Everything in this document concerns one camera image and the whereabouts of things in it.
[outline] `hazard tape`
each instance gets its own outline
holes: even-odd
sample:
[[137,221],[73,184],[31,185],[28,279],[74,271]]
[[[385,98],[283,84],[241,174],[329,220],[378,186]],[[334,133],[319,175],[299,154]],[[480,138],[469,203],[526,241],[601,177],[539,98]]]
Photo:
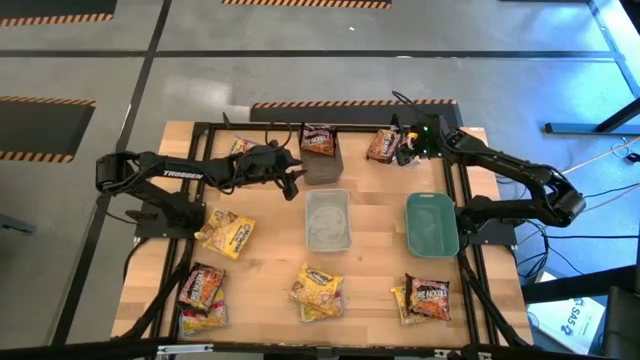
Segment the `hazard tape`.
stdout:
[[[453,99],[425,99],[414,100],[416,105],[447,105],[457,104]],[[354,100],[354,101],[301,101],[301,102],[271,102],[255,103],[254,109],[274,109],[274,108],[303,108],[303,107],[329,107],[329,106],[395,106],[404,105],[401,101],[394,100]]]
[[362,9],[389,9],[391,1],[359,0],[222,0],[225,5],[270,5],[270,6],[310,6],[341,7]]
[[95,104],[96,104],[96,102],[93,100],[34,98],[34,97],[26,97],[26,96],[0,96],[0,101],[64,104],[64,105],[88,105],[93,107],[95,107]]
[[0,160],[68,163],[73,160],[73,155],[0,151]]
[[84,14],[84,15],[60,15],[39,16],[27,18],[5,18],[0,20],[0,27],[23,25],[53,25],[70,24],[80,22],[103,22],[113,19],[113,14]]

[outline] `wooden tabletop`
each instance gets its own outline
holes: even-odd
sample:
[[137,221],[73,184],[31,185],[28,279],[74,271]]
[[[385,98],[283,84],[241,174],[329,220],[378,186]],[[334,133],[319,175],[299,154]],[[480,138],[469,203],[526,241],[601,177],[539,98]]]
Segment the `wooden tabletop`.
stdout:
[[[169,122],[159,152],[186,157],[192,127],[192,122]],[[482,129],[464,130],[486,140]],[[261,131],[237,134],[259,143],[264,141]],[[233,135],[230,131],[216,131],[213,157],[228,155]],[[270,132],[270,137],[280,142],[286,135]],[[470,342],[457,260],[417,258],[407,248],[404,215],[407,196],[413,192],[446,193],[442,162],[425,160],[415,167],[399,167],[367,161],[364,154],[373,136],[340,133],[344,172],[338,183],[309,186],[300,179],[297,182],[300,194],[293,201],[285,201],[275,184],[245,186],[231,196],[206,189],[207,215],[214,208],[226,208],[255,220],[256,227],[236,261],[196,243],[194,261],[227,271],[222,288],[230,325],[185,340],[357,347],[462,347]],[[287,148],[298,156],[295,137]],[[456,194],[460,197],[462,191],[456,175],[454,171]],[[498,198],[491,172],[470,168],[469,178],[474,194]],[[178,191],[180,186],[180,181],[173,179],[154,182],[168,191]],[[346,252],[317,254],[306,248],[304,195],[317,188],[343,188],[349,192],[352,246]],[[132,258],[113,335],[127,331],[157,293],[166,250],[166,240],[152,239]],[[485,246],[483,252],[492,299],[520,336],[531,341],[513,256],[504,247]],[[343,317],[310,324],[300,322],[297,304],[286,297],[305,262],[344,276]],[[433,320],[411,327],[400,325],[390,288],[402,285],[405,273],[450,282],[450,322]],[[162,334],[168,332],[173,299],[165,309]],[[480,338],[488,342],[482,307],[475,300]]]

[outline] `green plastic bin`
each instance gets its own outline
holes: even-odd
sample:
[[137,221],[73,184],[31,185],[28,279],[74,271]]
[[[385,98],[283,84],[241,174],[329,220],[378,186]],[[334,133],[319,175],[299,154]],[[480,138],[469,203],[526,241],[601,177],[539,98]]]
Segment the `green plastic bin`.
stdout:
[[407,198],[407,243],[415,256],[445,258],[460,250],[453,201],[440,193],[413,193]]

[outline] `concrete floor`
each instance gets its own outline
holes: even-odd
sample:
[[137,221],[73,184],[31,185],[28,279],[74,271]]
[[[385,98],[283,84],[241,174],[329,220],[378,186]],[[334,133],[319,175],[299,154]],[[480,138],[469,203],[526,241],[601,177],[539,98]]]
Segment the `concrete floor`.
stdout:
[[[161,3],[121,0],[112,23],[0,29],[0,50],[146,49]],[[598,6],[629,67],[640,69],[640,57],[633,52],[640,40],[625,26],[619,4],[598,0]],[[586,5],[495,0],[399,0],[387,11],[233,7],[219,1],[179,0],[173,2],[160,49],[608,50]],[[113,149],[141,64],[142,59],[0,58],[2,94],[98,101],[72,163],[0,162],[0,185],[5,189],[0,192],[1,212],[38,226],[32,237],[0,232],[0,286],[6,294],[0,297],[0,348],[49,341],[97,196],[94,161]],[[221,112],[227,111],[233,121],[247,121],[248,107],[258,101],[389,99],[391,89],[410,97],[457,99],[465,125],[485,127],[494,148],[559,169],[621,140],[549,136],[540,131],[544,123],[597,123],[633,99],[610,60],[156,59],[129,150],[157,149],[168,120],[221,121]],[[591,194],[637,182],[640,168],[608,156],[569,177],[579,190]],[[501,187],[504,198],[517,196],[520,189]],[[588,206],[606,198],[593,199]],[[630,193],[584,214],[568,229],[549,233],[637,234],[639,199],[640,193]],[[110,210],[123,213],[136,206],[134,200],[118,197]],[[517,229],[520,239],[531,231],[530,226]],[[108,338],[132,236],[133,227],[105,222],[70,342]],[[552,245],[583,272],[635,261],[632,240],[555,240]],[[540,248],[538,240],[529,240],[517,257]],[[574,274],[554,255],[547,266]],[[541,337],[537,341],[552,346]]]

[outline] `snack bag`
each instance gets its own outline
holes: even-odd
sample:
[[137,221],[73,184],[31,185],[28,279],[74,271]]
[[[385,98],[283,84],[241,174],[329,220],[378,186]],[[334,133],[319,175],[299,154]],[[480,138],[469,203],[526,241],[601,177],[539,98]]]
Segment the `snack bag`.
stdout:
[[407,303],[405,302],[405,287],[404,286],[396,286],[391,288],[391,292],[396,298],[396,302],[398,303],[398,310],[400,310],[400,323],[402,325],[413,325],[419,324],[421,322],[425,322],[429,320],[428,317],[421,314],[414,314],[407,310]]
[[252,147],[258,145],[251,140],[246,140],[238,136],[234,136],[233,143],[231,144],[231,150],[229,151],[229,155],[237,154],[239,152],[245,152]]
[[207,314],[224,279],[224,270],[195,263],[178,295],[178,306],[186,311]]
[[407,278],[405,301],[407,309],[428,317],[451,320],[449,315],[449,282]]
[[195,237],[204,247],[236,260],[254,226],[255,221],[249,218],[229,210],[213,209],[213,214]]
[[338,311],[332,305],[341,283],[342,276],[329,275],[310,268],[305,263],[291,288],[289,299],[327,315],[336,316]]
[[378,130],[376,137],[369,145],[367,159],[374,159],[384,164],[393,161],[401,135],[392,130]]
[[302,322],[313,322],[316,320],[327,319],[331,317],[342,316],[344,309],[344,298],[342,297],[342,283],[338,287],[338,291],[333,296],[333,303],[331,304],[331,311],[336,315],[332,316],[325,314],[322,311],[316,310],[307,305],[300,305],[300,319]]
[[336,129],[325,125],[307,125],[302,128],[300,148],[318,154],[335,156]]
[[180,314],[180,332],[182,336],[192,335],[200,331],[226,326],[227,321],[224,293],[219,290],[207,315],[199,315],[190,311],[183,311]]

